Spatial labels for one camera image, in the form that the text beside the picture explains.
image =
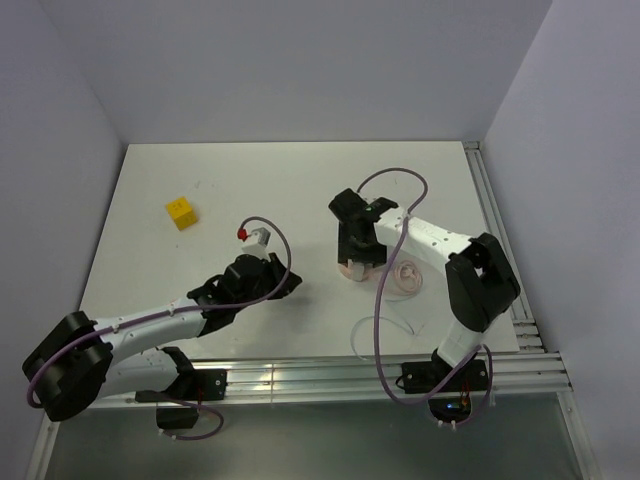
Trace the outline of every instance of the white platform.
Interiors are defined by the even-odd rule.
[[[93,318],[116,316],[184,296],[241,253],[239,222],[262,215],[287,235],[293,271],[304,283],[284,300],[245,309],[223,330],[176,344],[193,358],[351,355],[352,326],[372,313],[375,285],[338,273],[337,222],[327,205],[343,189],[355,189],[389,166],[412,168],[427,178],[430,192],[417,216],[469,235],[486,229],[458,142],[132,145],[82,309]],[[384,195],[404,206],[419,192],[418,182],[403,174],[380,177],[365,189],[367,197]],[[179,232],[164,205],[183,195],[200,220]],[[284,262],[276,235],[270,247]],[[421,267],[422,293],[383,309],[418,333],[410,336],[383,322],[384,353],[430,353],[453,320],[444,278]],[[371,337],[369,322],[358,331],[359,353],[371,352]],[[518,351],[508,314],[496,320],[487,344],[495,352]]]

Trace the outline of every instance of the white wire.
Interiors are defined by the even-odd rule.
[[[358,328],[360,328],[360,326],[366,322],[367,320],[373,320],[373,315],[367,315],[366,317],[362,317],[360,320],[358,320],[354,325],[353,328],[351,329],[351,337],[350,337],[350,342],[351,342],[351,350],[353,350],[353,354],[358,357],[360,360],[370,360],[367,357],[363,357],[362,355],[360,355],[357,350],[356,350],[356,333],[358,333]],[[389,323],[391,323],[392,325],[395,325],[396,327],[398,327],[400,330],[408,333],[411,336],[415,335],[415,331],[413,330],[413,327],[411,325],[409,325],[409,322],[407,322],[406,320],[403,319],[404,323],[407,325],[407,327],[409,328],[404,328],[402,325],[396,323],[395,321],[391,320],[390,318],[387,317],[380,317],[380,320],[385,320]]]
[[[351,278],[351,269],[348,267],[345,267],[344,265],[338,265],[340,268],[340,272],[347,278]],[[382,273],[382,269],[384,267],[378,267],[375,269],[368,269],[365,272],[365,277],[364,280],[375,280],[376,276],[379,276],[380,273]],[[415,297],[416,295],[418,295],[418,293],[420,293],[420,290],[422,289],[422,274],[420,273],[420,269],[418,268],[418,266],[413,263],[410,260],[403,260],[401,262],[398,262],[396,265],[394,265],[393,268],[393,274],[392,274],[392,278],[395,282],[395,285],[397,287],[396,291],[389,291],[388,293],[391,293],[393,295],[397,295],[401,298],[399,299],[386,299],[385,301],[387,303],[397,303],[397,302],[404,302],[406,300],[409,300],[413,297]],[[350,336],[350,343],[351,343],[351,350],[353,351],[353,354],[358,357],[360,360],[369,360],[367,357],[363,357],[362,355],[360,355],[357,350],[356,350],[356,334],[358,333],[358,329],[360,328],[360,326],[366,322],[367,320],[372,320],[373,319],[373,315],[368,315],[366,317],[361,318],[360,320],[358,320],[354,325],[353,328],[351,329],[351,336]],[[404,322],[404,324],[408,327],[405,328],[404,326],[402,326],[401,324],[397,323],[394,320],[391,320],[390,318],[387,317],[380,317],[381,320],[385,320],[389,323],[391,323],[392,325],[395,325],[396,327],[398,327],[400,330],[408,333],[411,336],[415,336],[416,332],[413,329],[413,327],[409,324],[409,322],[407,322],[404,318],[402,319],[402,321]]]

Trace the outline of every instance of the yellow cube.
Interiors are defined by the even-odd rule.
[[[173,223],[178,227],[178,230],[184,230],[198,221],[196,212],[193,211],[193,208],[184,197],[180,197],[171,203],[167,203],[166,209],[167,212],[169,212],[169,215],[171,215]]]

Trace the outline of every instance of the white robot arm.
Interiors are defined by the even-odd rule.
[[[206,375],[178,348],[158,346],[215,332],[244,308],[283,298],[300,285],[302,279],[290,270],[288,244],[285,267],[266,252],[269,236],[265,228],[251,234],[241,229],[243,254],[224,273],[168,305],[113,318],[90,319],[82,311],[67,315],[22,366],[30,381],[29,404],[44,408],[52,421],[62,421],[98,398],[120,393],[152,391],[196,400],[199,391],[211,392]]]
[[[386,263],[388,248],[402,235],[403,208],[386,198],[367,203],[347,189],[329,209],[339,221],[339,263]],[[457,321],[432,356],[443,377],[482,342],[491,323],[518,297],[520,285],[499,242],[488,233],[473,238],[410,217],[402,250],[434,266],[447,280]]]

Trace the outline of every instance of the white wall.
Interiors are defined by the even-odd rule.
[[[605,478],[640,471],[640,2],[556,0],[486,138],[545,342]]]
[[[483,138],[550,0],[41,0],[130,143]]]
[[[23,478],[42,418],[22,361],[77,308],[122,159],[35,0],[0,3],[0,476]]]

